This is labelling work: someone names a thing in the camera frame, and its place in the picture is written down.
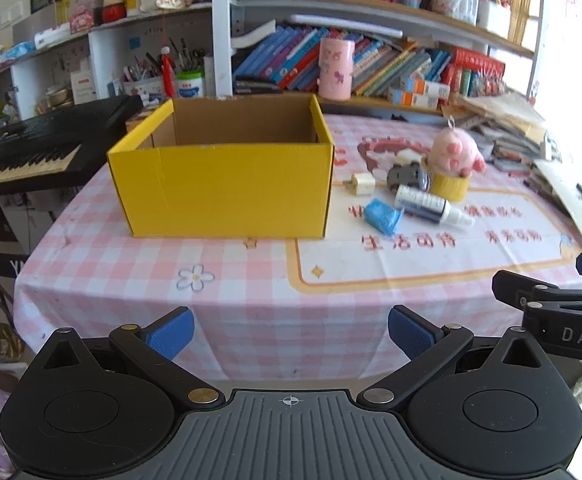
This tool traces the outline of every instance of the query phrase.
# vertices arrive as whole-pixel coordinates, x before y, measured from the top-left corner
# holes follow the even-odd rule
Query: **yellow cardboard box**
[[[168,101],[108,162],[136,237],[324,237],[333,140],[313,95]]]

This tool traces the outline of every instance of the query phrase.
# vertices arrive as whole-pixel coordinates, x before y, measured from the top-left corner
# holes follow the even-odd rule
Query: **red tassel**
[[[162,54],[162,81],[164,83],[164,94],[169,98],[174,98],[175,89],[173,88],[171,63],[172,61],[168,54]]]

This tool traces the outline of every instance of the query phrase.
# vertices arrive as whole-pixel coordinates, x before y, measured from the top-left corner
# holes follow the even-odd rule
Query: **plush pig toy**
[[[455,128],[451,121],[434,139],[427,164],[433,173],[467,178],[486,167],[475,140],[464,130]]]

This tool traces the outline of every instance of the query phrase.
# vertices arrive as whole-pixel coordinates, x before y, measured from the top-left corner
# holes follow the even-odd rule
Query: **pink cylinder container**
[[[320,78],[318,95],[344,101],[351,97],[353,51],[356,44],[348,40],[323,38],[320,41]]]

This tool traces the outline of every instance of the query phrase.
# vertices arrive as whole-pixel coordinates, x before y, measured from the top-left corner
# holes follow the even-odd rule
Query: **tablecloth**
[[[17,278],[20,335],[38,351],[61,326],[104,336],[186,305],[196,330],[175,362],[200,378],[354,379],[406,361],[386,330],[394,304],[439,326],[456,322],[495,336],[522,316],[493,298],[498,268],[582,286],[573,263],[582,243],[570,221],[491,167],[474,175],[461,204],[476,217],[470,230],[409,218],[394,238],[381,237],[360,217],[369,198],[353,196],[341,181],[372,171],[381,183],[396,152],[425,153],[437,128],[351,116],[326,121],[336,155],[325,240],[133,238],[104,166]],[[204,180],[189,185],[200,191]],[[379,185],[377,193],[389,192]]]

